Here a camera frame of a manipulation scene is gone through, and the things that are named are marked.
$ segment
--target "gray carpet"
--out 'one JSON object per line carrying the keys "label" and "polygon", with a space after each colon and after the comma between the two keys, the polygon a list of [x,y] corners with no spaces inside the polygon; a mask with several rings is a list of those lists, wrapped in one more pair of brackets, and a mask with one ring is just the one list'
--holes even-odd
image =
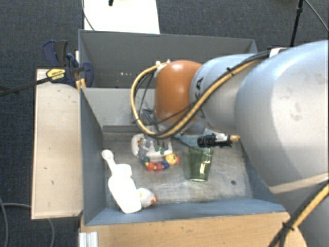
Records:
{"label": "gray carpet", "polygon": [[[329,0],[309,0],[328,25]],[[161,33],[255,39],[259,50],[289,45],[298,0],[157,0]],[[34,79],[48,63],[41,46],[68,40],[78,48],[83,26],[80,0],[0,0],[0,85],[15,87]],[[304,4],[296,45],[328,39]],[[33,152],[33,89],[0,97],[0,197],[30,204]],[[29,221],[26,210],[8,209],[9,246],[48,246],[47,222]],[[54,220],[55,246],[76,246],[78,219]],[[0,246],[4,244],[0,214]]]}

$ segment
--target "green glass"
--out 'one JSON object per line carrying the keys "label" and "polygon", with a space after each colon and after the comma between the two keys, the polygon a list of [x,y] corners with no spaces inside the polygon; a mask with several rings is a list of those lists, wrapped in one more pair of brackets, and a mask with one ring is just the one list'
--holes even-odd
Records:
{"label": "green glass", "polygon": [[189,178],[191,180],[201,182],[208,180],[212,155],[212,148],[189,148]]}

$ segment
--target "toy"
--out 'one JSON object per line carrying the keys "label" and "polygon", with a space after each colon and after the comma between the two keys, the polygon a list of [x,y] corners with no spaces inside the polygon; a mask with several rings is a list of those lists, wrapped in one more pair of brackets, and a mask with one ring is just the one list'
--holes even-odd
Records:
{"label": "toy", "polygon": [[161,142],[146,137],[143,134],[136,134],[132,138],[132,152],[139,159],[147,156],[150,161],[158,162],[163,156],[171,154],[173,148],[169,139]]}
{"label": "toy", "polygon": [[168,169],[171,165],[175,165],[179,163],[179,156],[176,156],[175,154],[171,153],[164,157],[164,161],[160,162],[151,162],[150,159],[145,156],[141,160],[142,164],[144,164],[148,171],[155,170],[157,172],[160,172],[162,170]]}
{"label": "toy", "polygon": [[139,193],[140,203],[143,208],[151,206],[158,198],[152,191],[143,187],[139,188],[137,192]]}

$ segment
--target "small figurine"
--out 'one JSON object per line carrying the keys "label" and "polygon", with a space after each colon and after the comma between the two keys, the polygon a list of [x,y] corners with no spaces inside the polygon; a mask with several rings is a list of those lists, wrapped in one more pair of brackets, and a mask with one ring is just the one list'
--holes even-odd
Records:
{"label": "small figurine", "polygon": [[151,206],[158,198],[152,191],[143,187],[139,188],[137,192],[139,193],[140,203],[143,208]]}

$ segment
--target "white paper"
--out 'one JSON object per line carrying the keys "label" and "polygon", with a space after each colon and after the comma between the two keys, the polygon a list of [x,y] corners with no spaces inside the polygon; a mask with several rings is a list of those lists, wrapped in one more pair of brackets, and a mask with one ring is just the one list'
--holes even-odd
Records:
{"label": "white paper", "polygon": [[[95,30],[159,34],[155,0],[84,0],[85,15]],[[84,20],[84,28],[91,30]]]}

